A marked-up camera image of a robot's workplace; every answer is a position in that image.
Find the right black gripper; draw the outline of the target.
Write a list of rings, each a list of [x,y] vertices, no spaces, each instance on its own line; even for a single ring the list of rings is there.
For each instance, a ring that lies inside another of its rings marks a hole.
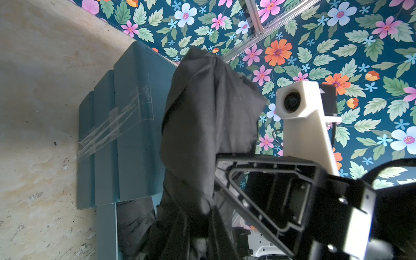
[[[412,260],[416,186],[373,189],[294,157],[219,155],[216,187],[291,260]]]

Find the black umbrella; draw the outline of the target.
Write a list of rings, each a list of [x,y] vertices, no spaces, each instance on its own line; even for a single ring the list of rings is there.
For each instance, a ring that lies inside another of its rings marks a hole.
[[[221,57],[191,48],[173,75],[161,125],[160,204],[121,207],[126,260],[236,260],[233,208],[215,189],[219,154],[254,154],[266,98]]]

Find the teal plastic drawer cabinet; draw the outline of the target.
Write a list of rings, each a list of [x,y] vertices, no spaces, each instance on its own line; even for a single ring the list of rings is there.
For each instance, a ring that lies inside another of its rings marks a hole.
[[[154,120],[135,125],[88,158],[78,160],[77,208],[96,212],[100,260],[132,258],[137,243],[156,218],[165,168],[160,159],[161,125],[175,66],[135,41],[79,106],[79,141],[104,122],[129,94],[149,86]]]

